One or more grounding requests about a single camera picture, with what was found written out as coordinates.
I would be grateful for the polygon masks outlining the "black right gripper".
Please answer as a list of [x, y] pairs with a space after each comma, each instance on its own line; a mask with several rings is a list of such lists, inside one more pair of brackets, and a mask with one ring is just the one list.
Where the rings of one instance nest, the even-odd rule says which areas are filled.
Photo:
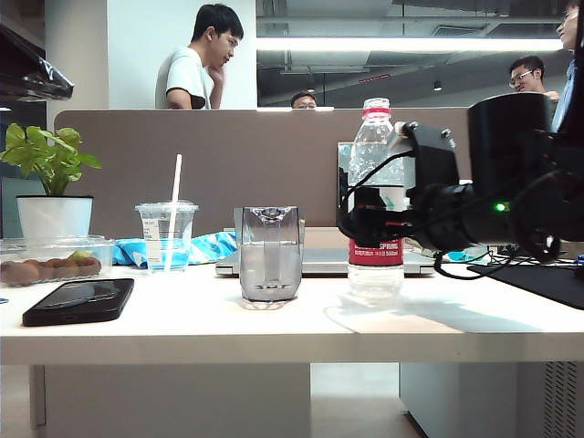
[[337, 227], [352, 231], [358, 245], [390, 241], [408, 222], [410, 227], [404, 236], [426, 249], [449, 252], [477, 244], [465, 221], [475, 200], [471, 183], [432, 183], [408, 188], [405, 193], [410, 200], [408, 212], [395, 212], [383, 208], [379, 188], [358, 187], [340, 198]]

